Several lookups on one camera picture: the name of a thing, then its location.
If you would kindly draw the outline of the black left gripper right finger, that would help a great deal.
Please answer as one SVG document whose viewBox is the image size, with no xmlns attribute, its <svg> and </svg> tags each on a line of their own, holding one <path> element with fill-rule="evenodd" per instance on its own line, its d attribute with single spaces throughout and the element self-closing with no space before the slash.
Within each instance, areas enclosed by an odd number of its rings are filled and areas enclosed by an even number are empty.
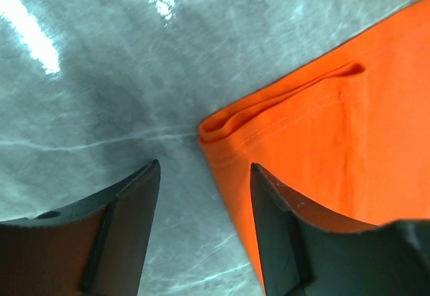
<svg viewBox="0 0 430 296">
<path fill-rule="evenodd" d="M 334 212 L 251 166 L 267 295 L 428 295 L 429 222 L 373 226 Z"/>
</svg>

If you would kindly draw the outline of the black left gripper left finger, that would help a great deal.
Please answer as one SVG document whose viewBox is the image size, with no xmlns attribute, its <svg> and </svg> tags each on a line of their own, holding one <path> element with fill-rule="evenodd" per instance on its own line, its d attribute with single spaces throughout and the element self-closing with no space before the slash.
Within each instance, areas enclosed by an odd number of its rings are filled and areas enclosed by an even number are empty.
<svg viewBox="0 0 430 296">
<path fill-rule="evenodd" d="M 1 294 L 136 295 L 160 179 L 154 160 L 77 202 L 1 222 Z"/>
</svg>

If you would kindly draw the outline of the orange t shirt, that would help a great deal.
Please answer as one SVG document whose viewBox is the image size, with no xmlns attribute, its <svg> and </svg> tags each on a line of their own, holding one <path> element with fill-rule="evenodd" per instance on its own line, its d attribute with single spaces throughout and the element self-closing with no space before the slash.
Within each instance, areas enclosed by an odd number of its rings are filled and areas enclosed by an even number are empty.
<svg viewBox="0 0 430 296">
<path fill-rule="evenodd" d="M 254 162 L 364 222 L 429 217 L 429 0 L 214 113 L 199 143 L 258 279 Z"/>
</svg>

